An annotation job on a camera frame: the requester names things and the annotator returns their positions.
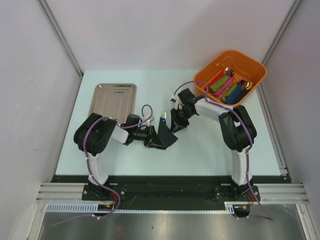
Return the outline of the black paper napkin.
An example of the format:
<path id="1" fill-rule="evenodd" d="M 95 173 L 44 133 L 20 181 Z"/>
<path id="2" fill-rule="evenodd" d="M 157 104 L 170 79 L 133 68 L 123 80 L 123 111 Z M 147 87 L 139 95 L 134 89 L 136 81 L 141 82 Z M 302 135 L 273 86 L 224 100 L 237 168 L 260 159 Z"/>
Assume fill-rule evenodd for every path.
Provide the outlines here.
<path id="1" fill-rule="evenodd" d="M 162 150 L 166 150 L 178 140 L 178 138 L 168 128 L 166 120 L 162 119 L 159 121 L 158 125 L 158 136 L 163 142 L 163 146 L 160 148 Z"/>

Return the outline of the iridescent rainbow fork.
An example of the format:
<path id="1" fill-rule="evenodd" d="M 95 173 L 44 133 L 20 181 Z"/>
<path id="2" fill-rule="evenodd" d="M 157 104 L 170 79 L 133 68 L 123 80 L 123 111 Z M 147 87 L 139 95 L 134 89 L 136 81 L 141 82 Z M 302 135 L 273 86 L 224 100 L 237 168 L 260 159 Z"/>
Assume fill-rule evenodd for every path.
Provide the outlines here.
<path id="1" fill-rule="evenodd" d="M 165 122 L 167 120 L 167 112 L 163 111 L 160 117 L 160 120 Z"/>

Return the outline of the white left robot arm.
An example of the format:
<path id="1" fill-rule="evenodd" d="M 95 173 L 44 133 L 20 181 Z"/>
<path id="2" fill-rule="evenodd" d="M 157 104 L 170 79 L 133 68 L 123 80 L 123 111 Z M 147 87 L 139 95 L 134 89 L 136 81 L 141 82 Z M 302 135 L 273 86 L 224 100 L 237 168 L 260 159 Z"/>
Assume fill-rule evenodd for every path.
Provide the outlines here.
<path id="1" fill-rule="evenodd" d="M 126 146 L 133 141 L 142 141 L 147 148 L 167 148 L 156 133 L 155 127 L 144 124 L 136 114 L 129 114 L 125 123 L 119 125 L 115 119 L 91 113 L 76 130 L 73 141 L 85 155 L 88 180 L 95 185 L 93 194 L 100 200 L 107 199 L 111 193 L 111 188 L 105 184 L 109 175 L 100 158 L 110 140 Z"/>

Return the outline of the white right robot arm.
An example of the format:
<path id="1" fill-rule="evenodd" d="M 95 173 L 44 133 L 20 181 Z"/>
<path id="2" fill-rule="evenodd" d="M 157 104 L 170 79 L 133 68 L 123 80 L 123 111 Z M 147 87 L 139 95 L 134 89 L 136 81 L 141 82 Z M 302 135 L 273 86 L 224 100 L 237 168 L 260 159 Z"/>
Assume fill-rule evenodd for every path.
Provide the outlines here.
<path id="1" fill-rule="evenodd" d="M 232 155 L 231 196 L 242 201 L 252 187 L 249 150 L 252 148 L 257 130 L 242 105 L 229 108 L 210 101 L 205 96 L 195 96 L 188 88 L 171 97 L 174 108 L 170 110 L 170 131 L 176 133 L 187 128 L 189 119 L 195 115 L 205 116 L 219 123 L 222 138 Z"/>

